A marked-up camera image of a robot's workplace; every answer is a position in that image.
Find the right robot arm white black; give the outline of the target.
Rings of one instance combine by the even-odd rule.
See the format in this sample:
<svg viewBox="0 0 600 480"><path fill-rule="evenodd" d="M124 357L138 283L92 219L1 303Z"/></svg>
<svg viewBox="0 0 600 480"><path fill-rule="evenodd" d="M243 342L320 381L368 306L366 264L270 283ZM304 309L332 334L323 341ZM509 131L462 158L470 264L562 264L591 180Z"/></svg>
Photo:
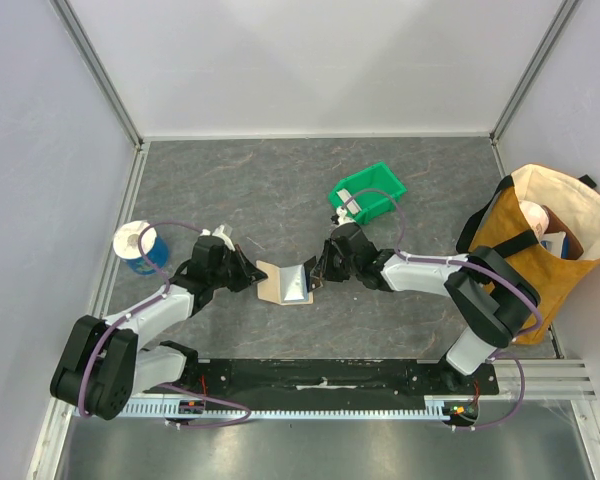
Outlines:
<svg viewBox="0 0 600 480"><path fill-rule="evenodd" d="M466 328L443 357L438 381L447 392L463 392L474 373L528 329L542 324L540 295L495 249L480 246L469 254L414 255L377 248L355 222L336 227L319 258L306 266L312 292L326 282L354 277L370 290L413 291L452 300Z"/></svg>

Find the beige leather card holder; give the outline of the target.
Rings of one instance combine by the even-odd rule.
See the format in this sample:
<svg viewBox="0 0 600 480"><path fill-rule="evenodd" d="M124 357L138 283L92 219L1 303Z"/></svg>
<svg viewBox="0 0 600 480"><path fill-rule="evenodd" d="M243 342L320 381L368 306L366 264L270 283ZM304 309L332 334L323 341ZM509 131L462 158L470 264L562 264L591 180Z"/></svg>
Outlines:
<svg viewBox="0 0 600 480"><path fill-rule="evenodd" d="M303 265L278 267L258 260L256 267L267 278L257 284L259 300L279 306L310 305L313 293L309 291Z"/></svg>

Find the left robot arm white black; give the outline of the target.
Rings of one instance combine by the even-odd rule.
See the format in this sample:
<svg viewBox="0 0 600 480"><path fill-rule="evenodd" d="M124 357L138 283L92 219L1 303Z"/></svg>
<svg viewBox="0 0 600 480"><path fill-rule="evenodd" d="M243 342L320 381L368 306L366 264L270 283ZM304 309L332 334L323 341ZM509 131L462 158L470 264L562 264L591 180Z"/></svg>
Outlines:
<svg viewBox="0 0 600 480"><path fill-rule="evenodd" d="M192 391L200 380L197 352L173 341L153 349L147 344L199 313L216 291L241 292L267 277L240 246L222 236L199 237L167 286L117 314L75 322L51 378L51 396L82 416L111 420L133 395L161 384Z"/></svg>

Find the green plastic bin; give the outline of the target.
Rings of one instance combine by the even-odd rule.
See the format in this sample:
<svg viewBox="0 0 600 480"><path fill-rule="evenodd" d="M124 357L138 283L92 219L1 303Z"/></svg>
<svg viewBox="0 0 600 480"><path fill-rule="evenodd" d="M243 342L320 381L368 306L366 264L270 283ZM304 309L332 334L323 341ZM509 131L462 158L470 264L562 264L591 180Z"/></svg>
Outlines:
<svg viewBox="0 0 600 480"><path fill-rule="evenodd" d="M361 207L358 215L349 215L362 225L393 211L395 207L390 198L398 202L407 193L406 186L384 162L341 179L328 194L328 200L335 209L342 207L336 196L340 189L347 189Z"/></svg>

